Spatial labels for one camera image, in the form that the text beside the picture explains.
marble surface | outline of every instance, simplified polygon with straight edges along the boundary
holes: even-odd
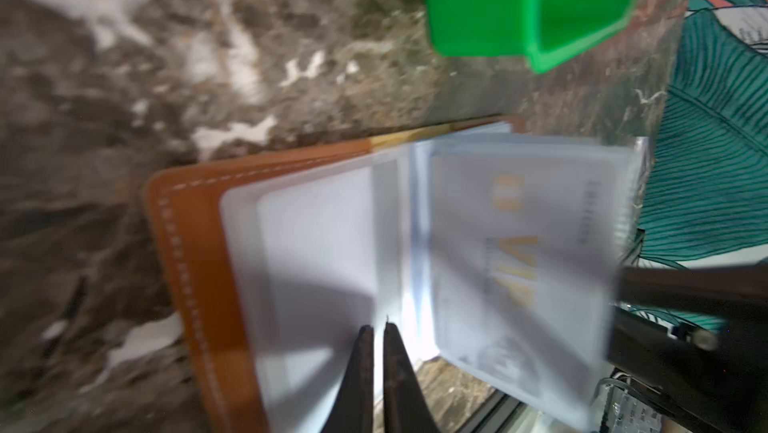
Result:
[[[83,390],[174,311],[139,201],[154,171],[497,113],[653,135],[686,2],[639,0],[536,76],[439,57],[423,0],[0,0],[2,429],[210,429],[180,341]],[[443,362],[420,375],[446,431],[488,393]]]

brown marble countertop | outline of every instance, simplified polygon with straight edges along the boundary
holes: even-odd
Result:
[[[537,76],[438,56],[423,0],[0,0],[0,429],[210,429],[180,341],[82,390],[174,311],[138,196],[154,171],[489,114],[653,136],[686,2],[638,0]],[[445,431],[489,393],[444,361],[419,376]]]

green container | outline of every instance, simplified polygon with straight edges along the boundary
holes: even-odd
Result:
[[[634,0],[427,0],[438,52],[523,54],[537,73],[619,32],[633,8]]]

white stitching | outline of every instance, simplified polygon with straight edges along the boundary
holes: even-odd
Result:
[[[359,157],[360,155],[367,154],[367,152],[364,153],[355,153],[355,154],[341,154],[341,155],[334,155],[331,157],[324,157],[319,158],[315,160],[307,160],[299,163],[294,163],[290,165],[283,165],[280,167],[273,167],[273,168],[262,168],[257,170],[251,170],[246,173],[240,172],[236,174],[235,178],[242,178],[243,176],[250,176],[258,173],[266,173],[270,171],[280,171],[280,170],[288,170],[288,169],[295,169],[298,167],[302,167],[304,165],[314,164],[318,163],[320,161],[326,161],[331,160],[333,158],[352,158],[352,157]],[[202,180],[193,180],[190,181],[188,184],[177,184],[171,187],[172,190],[183,190],[184,188],[190,187],[199,187],[200,185],[208,185],[216,183],[216,181],[225,181],[232,178],[231,175],[224,175],[223,177],[218,178],[208,178],[208,179],[202,179]],[[181,293],[186,296],[184,300],[184,304],[187,306],[187,311],[190,313],[190,316],[192,317],[192,330],[193,330],[193,337],[197,340],[197,346],[200,349],[200,352],[203,354],[203,367],[205,369],[206,373],[206,379],[208,380],[208,385],[210,387],[210,392],[214,397],[214,401],[216,402],[216,407],[219,409],[219,415],[221,415],[222,420],[224,421],[224,429],[228,432],[232,432],[232,422],[228,413],[228,410],[226,409],[226,402],[224,401],[224,395],[222,395],[221,387],[219,386],[219,379],[216,376],[216,370],[214,369],[214,362],[210,357],[210,347],[208,346],[208,341],[205,338],[205,328],[203,327],[203,322],[200,320],[200,310],[197,308],[197,300],[194,296],[194,291],[192,290],[192,279],[190,275],[190,268],[189,265],[187,265],[184,262],[184,242],[181,241],[180,236],[173,235],[173,232],[178,231],[178,228],[176,227],[176,224],[173,222],[173,205],[170,204],[170,198],[163,197],[160,198],[158,201],[158,205],[162,208],[160,211],[160,216],[164,220],[164,227],[166,231],[168,231],[168,237],[170,240],[171,245],[173,245],[173,257],[176,259],[176,270],[178,271],[178,279],[181,283]]]

orange leather cover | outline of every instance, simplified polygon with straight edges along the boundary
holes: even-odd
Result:
[[[524,131],[520,117],[490,117],[171,168],[149,180],[144,204],[215,431],[269,431],[221,226],[221,195],[255,181],[494,121],[508,121],[515,132]]]

